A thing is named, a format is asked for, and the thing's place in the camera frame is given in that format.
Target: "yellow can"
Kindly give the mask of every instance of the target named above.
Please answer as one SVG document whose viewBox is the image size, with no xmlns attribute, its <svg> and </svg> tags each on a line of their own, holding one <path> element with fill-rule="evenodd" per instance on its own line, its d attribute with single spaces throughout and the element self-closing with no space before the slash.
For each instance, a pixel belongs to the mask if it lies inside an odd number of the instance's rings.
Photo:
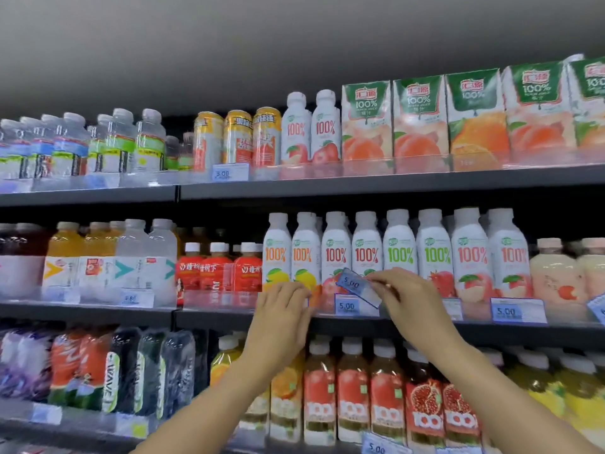
<svg viewBox="0 0 605 454">
<path fill-rule="evenodd" d="M 254 115 L 252 137 L 253 164 L 279 165 L 281 154 L 281 114 L 275 108 L 263 106 Z"/>
<path fill-rule="evenodd" d="M 223 164 L 252 163 L 252 116 L 242 110 L 227 113 L 223 135 Z"/>
<path fill-rule="evenodd" d="M 195 138 L 193 140 L 193 169 L 205 172 L 215 164 L 221 163 L 223 149 L 222 116 L 212 111 L 202 111 L 194 123 Z"/>
</svg>

